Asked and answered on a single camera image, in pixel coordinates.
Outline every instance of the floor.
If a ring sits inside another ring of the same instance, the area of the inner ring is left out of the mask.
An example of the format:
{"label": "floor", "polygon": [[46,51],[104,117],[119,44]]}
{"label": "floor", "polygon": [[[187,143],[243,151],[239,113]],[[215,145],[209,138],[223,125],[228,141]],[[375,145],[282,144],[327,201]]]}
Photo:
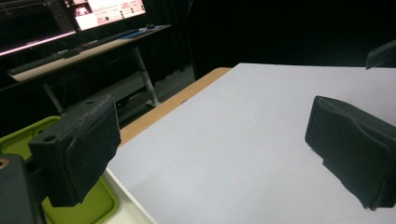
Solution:
{"label": "floor", "polygon": [[[173,74],[168,75],[164,80],[153,83],[153,85],[159,102],[164,102],[179,91],[188,87],[194,81],[195,79],[192,67],[191,65],[187,65],[186,67],[175,71]],[[152,106],[147,105],[147,101],[149,101],[149,95],[145,90],[142,90],[141,92],[134,94],[129,99],[126,99],[123,103],[118,104],[118,115],[121,129],[153,108]]]}

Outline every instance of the keyboard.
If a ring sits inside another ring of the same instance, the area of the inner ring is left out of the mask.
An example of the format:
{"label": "keyboard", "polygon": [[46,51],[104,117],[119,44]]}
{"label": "keyboard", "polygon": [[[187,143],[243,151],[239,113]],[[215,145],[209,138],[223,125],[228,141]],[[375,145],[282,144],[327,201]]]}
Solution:
{"label": "keyboard", "polygon": [[19,73],[29,71],[31,69],[37,68],[37,67],[39,67],[41,65],[44,65],[44,64],[47,64],[47,63],[52,63],[52,62],[58,61],[58,60],[60,60],[62,58],[65,58],[65,59],[71,58],[73,56],[76,56],[76,55],[80,54],[83,50],[93,49],[93,48],[96,48],[98,46],[104,45],[105,43],[108,43],[108,42],[111,42],[113,40],[119,39],[119,38],[121,38],[123,36],[134,34],[134,33],[137,33],[137,32],[139,32],[139,29],[128,30],[128,31],[125,31],[125,32],[122,32],[122,33],[111,35],[109,37],[97,40],[95,42],[91,42],[89,44],[78,46],[75,49],[69,49],[67,51],[63,51],[63,52],[60,52],[60,53],[52,54],[52,55],[50,55],[48,57],[45,57],[43,59],[39,59],[39,60],[31,62],[31,63],[23,64],[21,66],[15,67],[15,68],[8,69],[7,73],[9,75],[11,75],[11,76],[15,76],[15,75],[17,75]]}

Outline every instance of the green container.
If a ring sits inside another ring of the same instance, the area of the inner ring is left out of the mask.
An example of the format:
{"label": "green container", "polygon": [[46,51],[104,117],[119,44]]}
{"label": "green container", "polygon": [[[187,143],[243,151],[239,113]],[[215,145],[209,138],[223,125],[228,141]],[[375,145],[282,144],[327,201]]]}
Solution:
{"label": "green container", "polygon": [[[46,130],[60,117],[48,117],[34,123],[22,130],[0,138],[0,154],[17,154],[24,160],[31,156],[28,143],[39,133]],[[74,207],[52,207],[47,197],[43,203],[47,222],[50,224],[62,223],[102,223],[118,210],[116,195],[104,180],[99,179],[95,186],[88,192],[83,203]]]}

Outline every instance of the green plastic bin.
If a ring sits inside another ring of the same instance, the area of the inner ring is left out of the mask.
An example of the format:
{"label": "green plastic bin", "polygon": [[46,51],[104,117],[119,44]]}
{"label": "green plastic bin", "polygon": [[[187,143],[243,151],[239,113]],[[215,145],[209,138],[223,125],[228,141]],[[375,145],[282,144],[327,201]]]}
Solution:
{"label": "green plastic bin", "polygon": [[[46,130],[60,117],[48,117],[22,130],[0,138],[0,154],[17,154],[24,160],[31,156],[28,143]],[[119,206],[116,195],[103,177],[99,179],[84,199],[74,207],[52,207],[47,197],[42,203],[49,224],[103,223],[114,215]]]}

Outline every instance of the white table surface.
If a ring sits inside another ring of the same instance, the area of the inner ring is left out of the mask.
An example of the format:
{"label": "white table surface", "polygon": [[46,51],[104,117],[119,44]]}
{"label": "white table surface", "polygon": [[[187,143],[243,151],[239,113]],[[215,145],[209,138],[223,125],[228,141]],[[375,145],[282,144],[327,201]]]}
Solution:
{"label": "white table surface", "polygon": [[159,223],[396,223],[304,141],[316,95],[396,125],[396,69],[241,63],[121,147],[109,168]]}

